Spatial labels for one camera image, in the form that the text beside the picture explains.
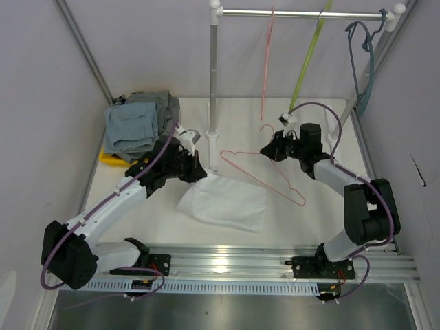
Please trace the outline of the white skirt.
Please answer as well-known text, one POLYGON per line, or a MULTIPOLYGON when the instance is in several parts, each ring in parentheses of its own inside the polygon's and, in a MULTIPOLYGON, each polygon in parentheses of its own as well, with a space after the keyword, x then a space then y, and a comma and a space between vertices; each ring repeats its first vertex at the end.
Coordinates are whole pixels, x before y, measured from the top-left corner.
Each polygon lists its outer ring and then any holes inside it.
POLYGON ((260 234, 265 224, 267 190, 208 173, 187 190, 176 209, 213 226, 260 234))

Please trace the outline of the light blue denim skirt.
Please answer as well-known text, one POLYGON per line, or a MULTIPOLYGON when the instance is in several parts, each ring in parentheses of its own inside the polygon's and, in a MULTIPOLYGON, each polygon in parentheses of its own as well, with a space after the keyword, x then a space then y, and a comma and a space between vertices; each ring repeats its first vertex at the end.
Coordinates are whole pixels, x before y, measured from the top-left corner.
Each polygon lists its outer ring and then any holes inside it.
POLYGON ((146 152, 159 137, 155 102, 115 105, 104 112, 104 118, 106 154, 146 152))

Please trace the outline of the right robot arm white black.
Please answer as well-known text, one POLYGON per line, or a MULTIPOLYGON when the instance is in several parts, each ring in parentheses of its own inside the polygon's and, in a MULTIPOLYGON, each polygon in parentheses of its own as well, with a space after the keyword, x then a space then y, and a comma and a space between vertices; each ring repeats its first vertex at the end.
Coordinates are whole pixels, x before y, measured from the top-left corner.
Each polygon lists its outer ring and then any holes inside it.
POLYGON ((387 244, 399 233, 401 225, 390 183, 361 177, 337 163, 323 150, 319 124, 302 124, 297 133, 277 131, 260 153, 274 162, 298 160, 303 173, 343 198, 342 231, 320 244, 313 256, 285 261, 294 278, 335 279, 338 272, 345 271, 346 277, 353 279, 354 257, 366 248, 387 244))

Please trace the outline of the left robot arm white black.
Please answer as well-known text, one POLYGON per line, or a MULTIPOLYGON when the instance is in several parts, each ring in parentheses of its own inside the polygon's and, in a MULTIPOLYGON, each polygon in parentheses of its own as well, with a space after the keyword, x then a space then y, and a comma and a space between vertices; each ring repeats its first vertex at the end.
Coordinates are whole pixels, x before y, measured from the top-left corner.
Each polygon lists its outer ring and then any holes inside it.
POLYGON ((51 222, 44 231, 41 253, 41 285, 47 273, 71 289, 84 287, 96 274, 162 275, 150 268, 149 248, 134 238, 101 243, 100 238, 128 211, 162 188, 169 179, 189 184, 207 176, 194 142, 183 137, 164 137, 153 149, 135 160, 124 177, 94 207, 66 223, 51 222))

